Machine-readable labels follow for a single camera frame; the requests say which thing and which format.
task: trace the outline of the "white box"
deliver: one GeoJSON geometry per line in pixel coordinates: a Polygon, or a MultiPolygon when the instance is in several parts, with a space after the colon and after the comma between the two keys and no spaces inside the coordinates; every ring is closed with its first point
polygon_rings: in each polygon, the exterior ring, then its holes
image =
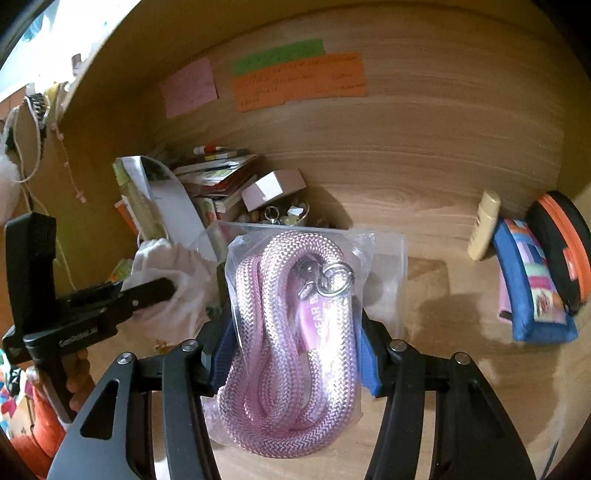
{"type": "Polygon", "coordinates": [[[305,188],[306,184],[300,171],[275,170],[265,175],[242,192],[246,209],[251,212],[273,200],[305,188]]]}

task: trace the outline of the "orange fabric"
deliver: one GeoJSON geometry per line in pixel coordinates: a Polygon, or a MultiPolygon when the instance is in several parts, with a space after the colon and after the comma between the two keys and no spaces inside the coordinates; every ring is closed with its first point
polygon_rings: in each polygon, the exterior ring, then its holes
{"type": "Polygon", "coordinates": [[[12,446],[35,475],[46,478],[66,432],[50,403],[35,388],[33,401],[36,416],[33,434],[12,439],[12,446]]]}
{"type": "Polygon", "coordinates": [[[543,195],[540,199],[540,203],[542,204],[542,207],[544,207],[544,210],[548,212],[548,215],[550,215],[550,218],[552,218],[556,227],[558,227],[566,246],[574,256],[573,263],[579,279],[581,301],[585,301],[591,293],[591,266],[589,265],[589,258],[587,257],[583,242],[579,238],[579,235],[569,218],[562,211],[562,208],[560,208],[560,205],[558,205],[550,195],[547,193],[543,195]]]}

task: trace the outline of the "zipper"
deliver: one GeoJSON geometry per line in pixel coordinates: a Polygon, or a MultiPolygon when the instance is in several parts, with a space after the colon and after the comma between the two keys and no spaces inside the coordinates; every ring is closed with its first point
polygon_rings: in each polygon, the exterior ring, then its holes
{"type": "Polygon", "coordinates": [[[579,234],[562,208],[560,208],[560,205],[550,195],[546,193],[540,198],[539,202],[544,210],[548,212],[556,227],[558,227],[567,248],[573,256],[574,268],[579,279],[581,303],[583,303],[591,293],[591,266],[583,242],[581,242],[579,234]]]}

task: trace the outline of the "black orange zipper case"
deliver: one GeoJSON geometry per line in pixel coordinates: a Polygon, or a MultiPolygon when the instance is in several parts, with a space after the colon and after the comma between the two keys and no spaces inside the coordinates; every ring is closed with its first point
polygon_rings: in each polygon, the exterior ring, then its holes
{"type": "Polygon", "coordinates": [[[556,290],[575,314],[591,293],[591,232],[577,207],[552,190],[528,209],[525,219],[540,242],[556,290]]]}

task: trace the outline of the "stack of books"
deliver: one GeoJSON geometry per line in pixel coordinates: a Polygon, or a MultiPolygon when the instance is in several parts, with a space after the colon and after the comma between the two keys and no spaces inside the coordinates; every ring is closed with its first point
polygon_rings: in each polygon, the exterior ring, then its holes
{"type": "Polygon", "coordinates": [[[254,160],[259,155],[248,154],[244,149],[237,152],[242,155],[207,161],[197,158],[196,163],[185,164],[174,170],[204,226],[216,219],[231,222],[246,213],[241,194],[258,179],[254,160]]]}

